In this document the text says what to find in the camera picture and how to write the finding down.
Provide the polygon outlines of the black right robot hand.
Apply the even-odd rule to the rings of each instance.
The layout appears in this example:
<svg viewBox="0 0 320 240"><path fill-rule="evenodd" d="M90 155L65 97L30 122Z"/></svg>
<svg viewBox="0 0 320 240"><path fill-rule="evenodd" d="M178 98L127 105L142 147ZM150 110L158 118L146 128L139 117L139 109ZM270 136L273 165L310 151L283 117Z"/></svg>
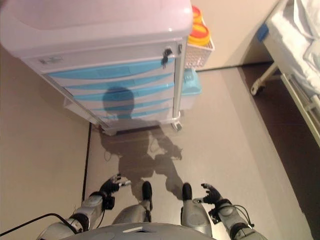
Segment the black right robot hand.
<svg viewBox="0 0 320 240"><path fill-rule="evenodd" d="M205 203L210 205L215 205L220 200L223 199L219 191L213 187L211 184L202 183L201 186L206 190L206 196L194 198L193 201L196 203Z"/></svg>

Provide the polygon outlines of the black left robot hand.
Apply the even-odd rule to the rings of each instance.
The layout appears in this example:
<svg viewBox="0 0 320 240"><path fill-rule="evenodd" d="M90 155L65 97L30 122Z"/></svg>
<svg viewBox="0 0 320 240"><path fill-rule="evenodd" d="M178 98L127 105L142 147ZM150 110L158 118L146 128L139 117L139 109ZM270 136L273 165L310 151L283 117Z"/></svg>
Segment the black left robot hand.
<svg viewBox="0 0 320 240"><path fill-rule="evenodd" d="M127 187L132 184L131 180L123 177L120 173L113 175L100 187L100 191L107 195L117 192L122 187Z"/></svg>

